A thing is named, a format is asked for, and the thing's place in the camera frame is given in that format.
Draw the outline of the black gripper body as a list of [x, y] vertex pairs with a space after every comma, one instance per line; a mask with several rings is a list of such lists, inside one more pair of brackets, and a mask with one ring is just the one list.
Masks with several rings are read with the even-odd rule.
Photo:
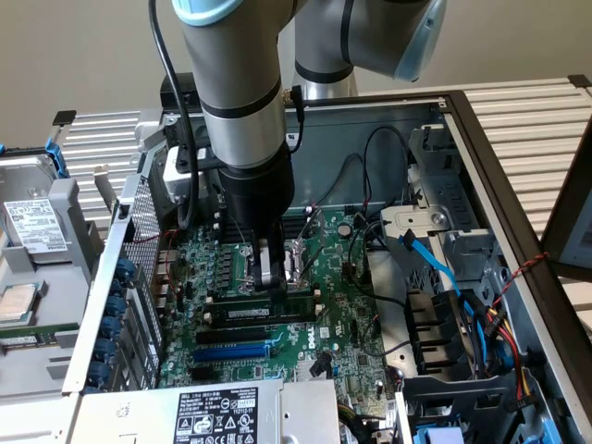
[[276, 154], [254, 168], [225, 166], [218, 176], [230, 213], [256, 237], [275, 229], [294, 197], [289, 154]]

